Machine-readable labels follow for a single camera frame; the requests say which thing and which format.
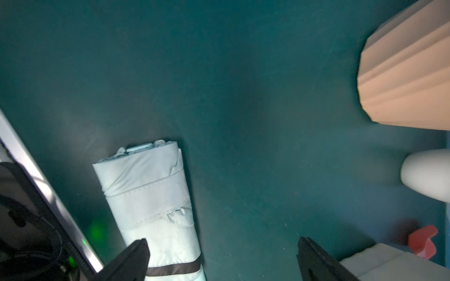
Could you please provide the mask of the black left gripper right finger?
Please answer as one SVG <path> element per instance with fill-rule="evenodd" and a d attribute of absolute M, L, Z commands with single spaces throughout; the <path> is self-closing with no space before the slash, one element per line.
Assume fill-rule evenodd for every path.
<path fill-rule="evenodd" d="M 358 278 L 309 237 L 298 242 L 298 264 L 303 281 L 358 281 Z"/>

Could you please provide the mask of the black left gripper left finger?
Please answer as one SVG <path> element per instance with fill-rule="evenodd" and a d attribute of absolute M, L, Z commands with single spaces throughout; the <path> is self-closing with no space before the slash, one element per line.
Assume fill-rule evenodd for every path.
<path fill-rule="evenodd" d="M 150 256 L 146 239 L 135 240 L 90 281 L 143 281 Z"/>

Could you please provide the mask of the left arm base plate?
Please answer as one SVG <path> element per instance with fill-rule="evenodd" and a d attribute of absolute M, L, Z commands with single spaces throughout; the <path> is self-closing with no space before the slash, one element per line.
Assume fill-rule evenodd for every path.
<path fill-rule="evenodd" d="M 1 163 L 1 280 L 79 281 L 95 275 L 20 165 Z"/>

